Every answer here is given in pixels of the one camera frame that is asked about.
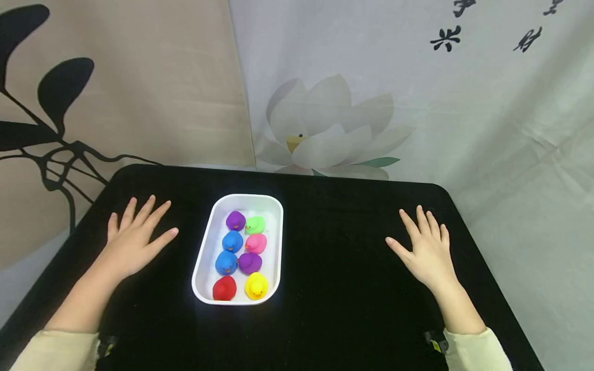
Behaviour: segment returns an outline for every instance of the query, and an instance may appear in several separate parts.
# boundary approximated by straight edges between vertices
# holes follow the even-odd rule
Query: finger
[[[438,241],[441,240],[440,225],[437,224],[437,220],[435,220],[433,213],[430,211],[427,211],[427,221],[429,222],[429,229],[433,238]]]
[[[154,240],[151,243],[149,243],[144,248],[146,250],[146,254],[147,254],[147,257],[148,257],[147,264],[148,264],[148,262],[150,262],[151,260],[153,260],[153,258],[155,256],[157,256],[157,254],[161,250],[163,250],[163,248],[165,246],[167,246],[167,244],[169,242],[171,242],[175,238],[175,236],[178,235],[178,233],[179,233],[179,229],[177,229],[177,228],[171,228],[167,232],[161,234],[156,240]]]
[[[392,249],[392,251],[395,252],[396,255],[398,255],[398,257],[400,258],[400,260],[402,260],[404,264],[408,264],[411,262],[412,259],[414,259],[415,254],[408,251],[404,246],[402,246],[398,241],[396,241],[392,237],[386,237],[386,243],[388,244],[390,249]]]
[[[406,231],[410,236],[410,240],[415,240],[421,236],[419,229],[416,227],[416,224],[412,219],[408,216],[406,211],[400,209],[400,218],[402,219],[402,223],[404,223],[406,227]]]
[[[450,249],[450,232],[447,230],[446,225],[441,225],[441,243],[446,249]]]
[[[134,218],[134,222],[132,222],[133,226],[143,225],[144,221],[149,217],[150,212],[153,210],[154,200],[154,195],[150,195],[148,201],[143,205],[142,209],[140,209],[136,218]]]
[[[119,224],[120,229],[126,229],[132,224],[132,219],[134,218],[134,211],[136,211],[136,198],[132,197],[128,206],[126,206],[126,210],[122,215],[122,222]]]
[[[427,218],[425,217],[425,213],[423,213],[423,206],[421,205],[416,207],[416,222],[419,223],[419,231],[421,231],[423,236],[431,234],[429,223],[427,223]]]
[[[118,215],[116,213],[112,213],[109,216],[108,221],[108,242],[118,234]]]
[[[161,220],[163,215],[165,215],[167,210],[169,210],[170,206],[171,206],[171,201],[165,202],[157,210],[153,211],[153,213],[150,214],[150,216],[147,218],[147,221],[144,223],[144,225],[146,225],[148,228],[151,228],[151,230],[153,230],[157,226],[157,224],[159,223],[159,221]]]

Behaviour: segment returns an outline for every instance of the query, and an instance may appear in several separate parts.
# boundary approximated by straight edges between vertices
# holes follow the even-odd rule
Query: green rubber duck
[[[245,221],[245,232],[247,234],[262,233],[264,231],[264,218],[251,217]]]

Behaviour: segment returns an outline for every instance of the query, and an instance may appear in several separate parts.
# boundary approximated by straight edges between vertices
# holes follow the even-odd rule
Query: chinese calligraphy
[[[531,29],[530,31],[528,31],[524,35],[524,37],[522,37],[522,39],[520,40],[520,43],[518,44],[518,46],[516,46],[516,48],[514,50],[521,49],[522,53],[527,51],[528,48],[530,47],[530,45],[532,45],[532,43],[534,42],[534,40],[536,40],[538,37],[540,37],[541,31],[542,31],[542,27],[540,27],[538,29],[538,32],[536,34],[534,34],[534,28]]]
[[[459,43],[460,42],[460,38],[459,37],[453,37],[456,36],[460,33],[460,31],[462,31],[462,28],[460,26],[456,26],[456,29],[452,32],[452,30],[450,30],[448,28],[447,30],[447,35],[445,34],[444,29],[442,28],[440,30],[440,39],[437,40],[432,40],[430,41],[430,43],[435,44],[435,46],[433,47],[433,50],[437,50],[440,48],[441,44],[443,44],[444,42],[445,44],[445,48],[447,49],[448,52],[451,52],[451,43],[450,41]]]
[[[549,10],[542,13],[542,15],[555,14],[557,12],[557,5],[559,5],[562,2],[563,2],[563,0],[553,0],[553,5],[550,7]]]
[[[476,4],[476,0],[456,0],[456,1],[454,1],[454,6],[460,8],[458,10],[454,10],[454,15],[456,16],[456,18],[459,18],[462,15],[462,13],[464,13],[464,10],[466,8],[469,8],[475,4]]]

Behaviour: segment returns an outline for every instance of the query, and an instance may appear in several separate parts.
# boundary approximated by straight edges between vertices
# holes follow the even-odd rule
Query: black tablecloth
[[[213,204],[265,194],[285,209],[280,286],[256,306],[212,306],[191,277]],[[133,165],[97,198],[0,331],[0,369],[14,362],[106,241],[131,196],[173,204],[155,231],[179,236],[113,294],[100,332],[118,339],[98,369],[446,370],[423,333],[443,328],[437,304],[384,238],[410,247],[397,210],[422,204],[451,234],[457,275],[514,369],[542,370],[447,192],[423,183]]]

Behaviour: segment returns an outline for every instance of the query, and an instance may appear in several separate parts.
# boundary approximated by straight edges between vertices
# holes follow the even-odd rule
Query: beige sleeve
[[[490,328],[479,335],[457,335],[447,330],[444,335],[450,371],[511,371],[510,361]]]
[[[11,371],[89,371],[97,362],[98,334],[39,331]]]

